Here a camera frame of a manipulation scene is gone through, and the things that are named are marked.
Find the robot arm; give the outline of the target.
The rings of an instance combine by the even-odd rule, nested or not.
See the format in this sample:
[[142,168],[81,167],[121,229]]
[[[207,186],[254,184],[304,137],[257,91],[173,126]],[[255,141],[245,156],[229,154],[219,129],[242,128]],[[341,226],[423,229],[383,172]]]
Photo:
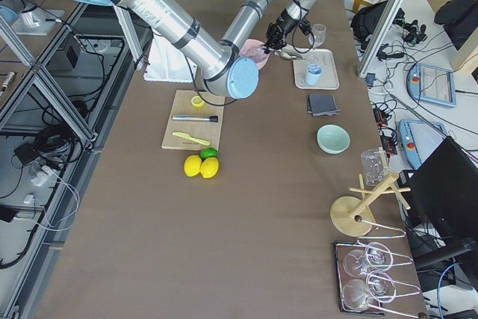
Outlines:
[[[244,99],[258,86],[254,61],[239,55],[273,0],[75,0],[116,5],[136,13],[202,71],[217,96]],[[291,0],[267,31],[266,47],[280,49],[317,0]]]

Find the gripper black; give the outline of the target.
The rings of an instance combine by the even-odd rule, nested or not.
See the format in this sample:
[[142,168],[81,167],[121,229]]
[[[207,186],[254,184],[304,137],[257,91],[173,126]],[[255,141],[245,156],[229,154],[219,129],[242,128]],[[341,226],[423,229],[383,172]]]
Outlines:
[[283,10],[274,23],[267,27],[266,42],[264,44],[264,53],[269,54],[273,51],[281,50],[286,43],[287,36],[297,28],[308,36],[311,33],[311,24],[305,18],[307,13],[301,12],[303,18],[295,19],[286,10]]

